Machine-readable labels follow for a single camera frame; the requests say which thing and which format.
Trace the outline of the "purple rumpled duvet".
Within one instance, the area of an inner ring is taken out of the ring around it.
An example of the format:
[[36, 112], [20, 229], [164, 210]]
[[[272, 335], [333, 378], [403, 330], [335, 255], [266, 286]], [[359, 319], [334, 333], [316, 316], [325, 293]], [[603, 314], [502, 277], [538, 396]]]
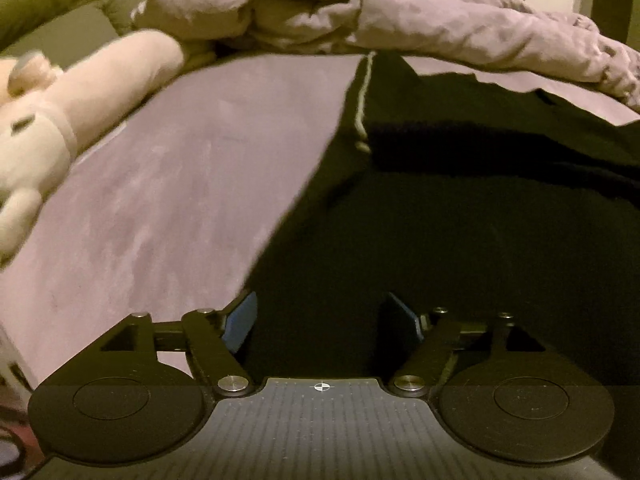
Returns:
[[433, 55], [485, 70], [591, 84], [639, 107], [639, 55], [582, 14], [523, 0], [250, 0], [250, 39], [266, 50]]

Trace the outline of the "black knit sweater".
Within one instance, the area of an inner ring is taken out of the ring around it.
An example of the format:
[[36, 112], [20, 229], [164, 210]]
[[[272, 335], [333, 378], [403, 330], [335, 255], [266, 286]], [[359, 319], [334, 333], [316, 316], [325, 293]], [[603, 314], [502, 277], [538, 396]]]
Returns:
[[370, 54], [247, 287], [257, 316], [236, 357], [255, 382], [374, 377], [387, 388], [418, 345], [392, 295], [460, 320], [511, 311], [608, 389], [602, 456], [638, 477], [636, 122]]

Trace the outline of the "purple pillow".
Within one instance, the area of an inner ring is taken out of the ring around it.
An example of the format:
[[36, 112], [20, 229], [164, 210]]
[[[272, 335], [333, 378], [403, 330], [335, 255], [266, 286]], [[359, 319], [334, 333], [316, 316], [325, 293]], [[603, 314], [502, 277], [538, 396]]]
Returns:
[[182, 41], [239, 37], [251, 20], [250, 0], [143, 0], [131, 13], [134, 28]]

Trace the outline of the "pink plush toy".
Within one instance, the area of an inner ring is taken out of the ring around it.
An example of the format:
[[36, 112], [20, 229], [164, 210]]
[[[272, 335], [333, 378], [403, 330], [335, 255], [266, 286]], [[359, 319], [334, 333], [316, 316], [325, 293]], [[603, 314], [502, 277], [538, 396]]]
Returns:
[[158, 30], [114, 40], [67, 70], [39, 51], [2, 58], [2, 260], [24, 244], [75, 158], [174, 79], [188, 58]]

